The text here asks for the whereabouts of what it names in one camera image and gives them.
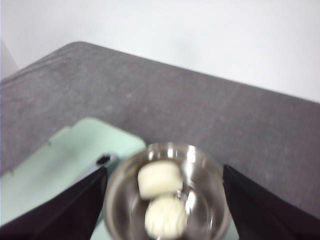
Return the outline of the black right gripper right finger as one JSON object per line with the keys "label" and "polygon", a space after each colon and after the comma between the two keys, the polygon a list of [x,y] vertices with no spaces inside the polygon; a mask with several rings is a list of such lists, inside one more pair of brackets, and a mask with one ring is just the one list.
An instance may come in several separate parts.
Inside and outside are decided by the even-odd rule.
{"label": "black right gripper right finger", "polygon": [[227,205],[241,240],[318,240],[320,220],[282,200],[230,165],[223,167]]}

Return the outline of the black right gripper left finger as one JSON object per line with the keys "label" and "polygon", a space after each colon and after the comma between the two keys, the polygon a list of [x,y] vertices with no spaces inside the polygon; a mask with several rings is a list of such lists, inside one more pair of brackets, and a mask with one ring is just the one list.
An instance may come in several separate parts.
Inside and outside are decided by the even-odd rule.
{"label": "black right gripper left finger", "polygon": [[2,240],[88,240],[96,227],[108,184],[100,167],[56,197],[0,228]]}

